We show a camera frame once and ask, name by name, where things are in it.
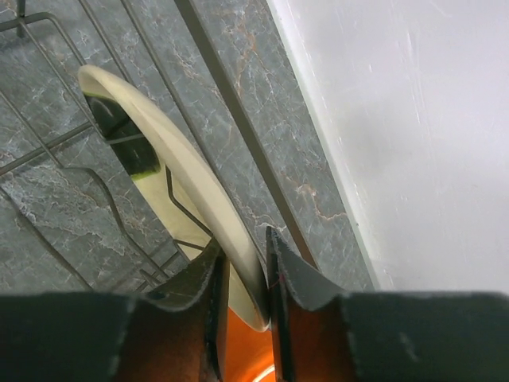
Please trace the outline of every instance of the gray countertop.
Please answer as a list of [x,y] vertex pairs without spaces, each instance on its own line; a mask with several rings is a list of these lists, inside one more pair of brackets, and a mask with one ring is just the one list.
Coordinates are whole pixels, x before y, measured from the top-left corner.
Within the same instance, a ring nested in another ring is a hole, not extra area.
[[[352,227],[285,50],[264,0],[200,1],[221,58],[283,184],[304,235],[327,277],[350,290],[370,290]],[[138,88],[192,140],[161,77],[120,2],[90,2]],[[192,43],[173,2],[134,3],[165,70],[186,102],[248,229],[261,248],[265,227],[288,232],[246,145]],[[0,21],[14,16],[15,1],[1,2]],[[27,2],[27,14],[55,14],[89,64],[119,73],[78,2]],[[72,90],[79,67],[48,21],[29,26]],[[51,68],[15,29],[0,33],[0,88],[47,142],[84,123]],[[10,109],[0,102],[0,166],[37,147]],[[124,173],[111,149],[89,129],[53,151],[66,166],[87,166],[107,183],[128,232],[160,263],[174,253],[169,235]],[[61,172],[43,155],[0,177],[0,185],[28,218],[94,287],[133,290],[142,265],[120,236],[104,195],[85,174]],[[185,264],[177,259],[170,270]],[[72,276],[15,219],[0,198],[0,290],[80,289]]]

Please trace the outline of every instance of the wire rack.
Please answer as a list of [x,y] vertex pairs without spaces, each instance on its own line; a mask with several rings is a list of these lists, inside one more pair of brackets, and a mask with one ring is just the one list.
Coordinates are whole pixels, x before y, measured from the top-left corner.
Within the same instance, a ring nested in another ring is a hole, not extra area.
[[[106,47],[107,51],[111,55],[112,60],[114,61],[116,67],[119,72],[123,76],[123,78],[133,84],[134,81],[131,78],[129,72],[126,69],[126,66],[122,62],[118,52],[115,50],[114,44],[111,39],[105,33],[103,27],[101,26],[99,19],[96,17],[94,11],[92,10],[90,4],[86,0],[78,0],[79,4],[83,8],[84,13],[89,18],[92,23],[95,31],[100,37],[100,40]],[[181,113],[183,120],[187,124],[189,130],[192,133],[192,136],[196,140],[198,147],[200,148],[203,156],[207,160],[208,164],[211,166],[212,171],[216,174],[220,183],[225,186],[223,178],[221,177],[220,172],[215,166],[213,160],[211,159],[210,154],[208,154],[208,150],[206,145],[204,144],[203,139],[200,137],[198,129],[194,126],[192,118],[188,111],[186,110],[185,104],[180,98],[174,83],[169,78],[169,74],[164,69],[161,59],[156,53],[156,50],[151,43],[147,32],[142,27],[142,23],[138,19],[137,14],[135,13],[132,5],[127,0],[120,0],[123,9],[126,11],[136,33],[138,34],[141,43],[145,47],[148,52],[150,59],[153,61],[154,67],[157,69],[158,74],[162,78],[162,83],[165,85],[167,91],[173,98],[174,103],[177,106],[178,111]],[[235,94],[235,90],[231,81],[227,78],[226,70],[224,69],[221,61],[219,59],[219,55],[214,51],[212,47],[212,43],[210,37],[208,37],[205,29],[203,28],[199,17],[197,16],[196,10],[193,8],[193,5],[189,1],[176,1],[177,8],[181,12],[183,19],[185,20],[185,24],[188,26],[189,32],[191,33],[193,40],[196,43],[196,46],[200,50],[200,53],[204,57],[205,63],[208,66],[208,69],[216,82],[218,89],[220,90],[221,96],[224,99],[228,110],[231,112],[233,119],[235,120],[237,126],[239,127],[241,134],[244,137],[244,140],[253,155],[254,161],[257,164],[264,181],[269,186],[269,190],[276,202],[276,205],[280,209],[282,213],[283,219],[286,221],[287,226],[289,227],[289,231],[292,234],[297,247],[301,251],[303,257],[308,257],[313,262],[313,258],[310,255],[309,249],[307,247],[307,243],[301,235],[301,231],[298,227],[298,224],[289,208],[288,202],[284,196],[284,193],[281,190],[281,187],[274,176],[274,170],[271,168],[270,163],[267,160],[265,153],[263,152],[262,146],[254,133],[254,129],[251,126],[251,121],[247,118],[247,114],[243,109],[243,105],[241,104],[239,97]],[[17,0],[17,14],[16,18],[4,21],[0,23],[0,32],[5,32],[7,30],[16,29],[17,30],[17,38],[28,39],[31,44],[35,45],[37,51],[40,53],[44,60],[49,65],[52,70],[52,73],[58,80],[61,82],[64,90],[67,95],[70,97],[71,101],[80,109],[80,112],[83,113],[84,118],[86,119],[86,123],[80,124],[77,127],[72,128],[70,131],[57,136],[48,142],[37,133],[37,129],[32,126],[29,120],[23,115],[20,108],[16,107],[12,99],[10,98],[8,91],[5,89],[0,89],[0,96],[8,106],[8,108],[12,111],[12,113],[19,119],[22,126],[30,132],[30,134],[35,138],[39,147],[35,150],[28,152],[27,154],[22,155],[20,158],[14,159],[12,162],[7,163],[6,165],[0,167],[0,177],[11,173],[18,169],[20,166],[23,166],[30,161],[40,157],[47,156],[50,158],[55,167],[62,173],[65,177],[66,173],[74,172],[74,173],[84,173],[87,175],[92,181],[100,188],[102,194],[104,195],[107,204],[109,205],[110,211],[114,217],[115,223],[118,226],[119,231],[122,234],[122,237],[129,244],[135,254],[137,254],[151,269],[150,272],[145,271],[144,269],[138,269],[139,274],[145,280],[140,286],[138,286],[137,291],[144,291],[147,287],[155,287],[159,283],[169,278],[169,275],[166,273],[167,267],[169,267],[176,257],[181,257],[183,259],[187,258],[184,255],[184,252],[181,250],[181,246],[188,246],[195,249],[203,249],[200,246],[196,246],[192,243],[187,243],[181,240],[169,239],[173,242],[176,251],[171,254],[171,256],[164,261],[161,265],[158,265],[156,261],[153,260],[153,255],[157,250],[156,248],[153,252],[147,253],[142,249],[142,247],[136,242],[135,239],[130,235],[130,233],[126,230],[124,223],[122,222],[122,217],[120,216],[119,210],[115,203],[115,200],[107,187],[105,181],[92,169],[89,167],[81,167],[81,166],[66,166],[63,164],[61,160],[52,152],[53,149],[58,146],[68,142],[79,134],[84,133],[85,131],[89,131],[89,129],[93,129],[95,133],[108,145],[114,145],[115,143],[125,142],[126,140],[138,139],[141,138],[142,135],[137,134],[135,136],[121,138],[120,140],[107,140],[100,133],[99,128],[95,124],[95,120],[91,115],[90,111],[80,102],[79,97],[72,90],[72,85],[64,78],[62,73],[60,72],[57,65],[55,65],[52,61],[52,58],[48,55],[47,51],[43,49],[41,43],[38,41],[37,37],[34,35],[33,31],[30,28],[30,25],[41,22],[41,21],[50,21],[52,27],[56,30],[56,32],[63,39],[65,44],[68,46],[72,55],[77,60],[80,65],[87,64],[87,61],[84,59],[83,55],[78,50],[76,44],[72,41],[69,34],[66,32],[65,28],[62,26],[60,20],[49,12],[38,12],[35,14],[25,14],[25,1]],[[183,205],[181,205],[178,200],[173,195],[173,184],[171,182],[171,173],[167,174],[167,178],[169,180],[168,183],[168,192],[170,200],[195,224],[201,227],[206,231],[207,234],[212,235],[212,233],[198,220],[196,219]],[[224,187],[227,191],[228,196],[231,197],[231,193],[229,193],[227,187]],[[36,227],[35,224],[27,217],[27,212],[22,211],[20,207],[16,204],[14,199],[6,192],[4,188],[0,186],[0,194],[1,196],[10,204],[12,209],[16,213],[16,217],[18,221],[22,224],[22,226],[29,232],[33,234],[33,236],[38,240],[38,242],[43,246],[43,248],[65,269],[69,272],[72,277],[74,277],[80,285],[86,289],[92,289],[91,284],[78,272],[78,270],[73,267],[69,261],[65,259],[65,257],[59,253],[55,249],[53,245],[45,238],[45,236],[41,233],[41,231]]]

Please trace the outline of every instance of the white plate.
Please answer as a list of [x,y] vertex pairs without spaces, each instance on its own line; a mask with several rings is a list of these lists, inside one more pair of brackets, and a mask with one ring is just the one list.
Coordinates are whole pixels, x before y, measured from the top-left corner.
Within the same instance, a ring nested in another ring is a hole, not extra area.
[[[265,330],[269,322],[266,281],[256,247],[207,163],[168,117],[126,81],[92,65],[80,68],[78,77],[85,95],[115,101],[157,152],[161,170],[133,179],[157,217],[174,239],[202,246],[209,240],[169,199],[166,165],[179,202],[211,229],[231,261],[230,307],[253,329]],[[199,253],[183,249],[190,259]]]

